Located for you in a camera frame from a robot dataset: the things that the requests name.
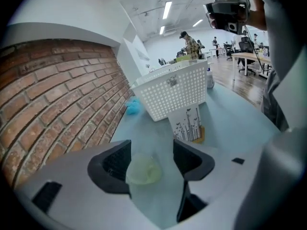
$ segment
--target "light blue table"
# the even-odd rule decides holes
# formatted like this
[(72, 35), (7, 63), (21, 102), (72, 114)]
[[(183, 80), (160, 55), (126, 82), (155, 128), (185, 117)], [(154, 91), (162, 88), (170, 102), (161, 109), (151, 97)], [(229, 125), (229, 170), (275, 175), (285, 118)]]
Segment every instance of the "light blue table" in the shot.
[[(200, 105), (205, 127), (204, 146), (234, 154), (249, 152), (279, 133), (273, 123), (248, 101), (216, 84), (208, 90), (206, 103)], [(183, 178), (173, 161), (173, 132), (168, 119), (154, 122), (142, 108), (137, 115), (124, 114), (111, 141), (130, 139), (131, 154), (154, 156), (163, 176), (159, 183), (131, 187), (134, 204), (160, 228), (176, 224)]]

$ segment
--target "bottle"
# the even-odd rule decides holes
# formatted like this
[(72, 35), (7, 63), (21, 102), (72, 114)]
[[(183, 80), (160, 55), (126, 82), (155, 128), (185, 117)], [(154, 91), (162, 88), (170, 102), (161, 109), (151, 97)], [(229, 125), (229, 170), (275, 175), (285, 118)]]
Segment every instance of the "bottle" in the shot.
[(210, 67), (207, 69), (207, 89), (212, 89), (214, 87), (213, 73)]

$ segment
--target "black chair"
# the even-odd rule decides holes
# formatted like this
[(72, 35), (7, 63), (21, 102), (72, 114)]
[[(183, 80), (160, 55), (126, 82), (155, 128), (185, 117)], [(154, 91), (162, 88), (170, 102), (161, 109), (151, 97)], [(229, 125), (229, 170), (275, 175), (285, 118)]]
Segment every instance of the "black chair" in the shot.
[[(242, 40), (242, 42), (239, 42), (239, 47), (240, 47), (240, 49), (241, 49), (241, 53), (243, 53), (243, 52), (246, 52), (246, 53), (253, 53), (253, 51), (254, 51), (254, 50), (253, 50), (254, 43), (251, 42), (249, 38), (248, 38), (248, 40), (247, 40), (247, 38), (242, 37), (241, 40)], [(243, 59), (243, 58), (240, 58), (240, 59), (241, 59), (241, 61), (242, 61), (243, 68), (240, 69), (239, 72), (240, 72), (240, 71), (245, 71), (245, 67), (248, 68), (248, 65), (249, 65), (249, 64), (255, 62), (254, 60), (248, 59), (248, 60), (247, 60), (247, 64), (248, 64), (248, 65), (245, 66), (245, 59)], [(254, 73), (254, 75), (256, 75), (256, 72), (255, 72), (254, 70), (248, 68), (248, 71), (250, 71), (250, 72)]]
[(228, 58), (226, 60), (228, 60), (228, 59), (232, 60), (231, 55), (234, 53), (234, 51), (227, 44), (224, 44), (224, 48), (225, 48), (226, 55), (228, 56)]

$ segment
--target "cap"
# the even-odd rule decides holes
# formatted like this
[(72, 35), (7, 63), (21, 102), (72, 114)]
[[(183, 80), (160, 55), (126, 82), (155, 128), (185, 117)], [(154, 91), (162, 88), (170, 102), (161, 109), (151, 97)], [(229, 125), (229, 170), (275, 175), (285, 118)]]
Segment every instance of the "cap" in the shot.
[(181, 33), (180, 33), (179, 39), (183, 38), (185, 35), (187, 35), (187, 32), (186, 32), (186, 31), (181, 32)]

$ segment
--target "wooden floor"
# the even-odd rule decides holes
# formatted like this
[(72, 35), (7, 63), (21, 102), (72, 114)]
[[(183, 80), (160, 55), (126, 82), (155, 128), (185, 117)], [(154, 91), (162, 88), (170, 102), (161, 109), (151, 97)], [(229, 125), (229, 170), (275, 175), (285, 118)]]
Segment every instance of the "wooden floor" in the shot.
[(265, 79), (262, 79), (257, 75), (254, 76), (254, 73), (248, 73), (247, 76), (244, 76), (244, 71), (239, 73), (239, 69), (242, 68), (242, 63), (240, 63), (240, 67), (236, 67), (236, 80), (233, 81), (233, 64), (231, 59), (226, 60), (226, 57), (222, 55), (217, 59), (215, 57), (213, 57), (212, 60), (209, 58), (208, 61), (213, 63), (211, 65), (211, 70), (213, 71), (214, 81), (239, 94), (255, 107), (260, 107), (266, 81)]

